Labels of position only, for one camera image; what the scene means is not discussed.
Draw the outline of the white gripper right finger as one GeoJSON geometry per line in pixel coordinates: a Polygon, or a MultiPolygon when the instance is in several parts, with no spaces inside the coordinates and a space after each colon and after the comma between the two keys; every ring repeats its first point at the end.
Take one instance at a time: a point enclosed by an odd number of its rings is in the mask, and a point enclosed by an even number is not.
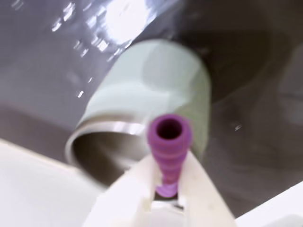
{"type": "Polygon", "coordinates": [[[185,227],[235,227],[235,218],[212,180],[191,151],[178,182],[178,203],[185,227]]]}

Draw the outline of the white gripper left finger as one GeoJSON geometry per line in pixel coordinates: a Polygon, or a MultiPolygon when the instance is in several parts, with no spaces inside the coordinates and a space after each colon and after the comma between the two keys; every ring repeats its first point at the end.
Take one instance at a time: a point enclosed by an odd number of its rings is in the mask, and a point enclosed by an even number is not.
{"type": "Polygon", "coordinates": [[[139,227],[154,198],[154,159],[146,156],[101,193],[84,227],[139,227]]]}

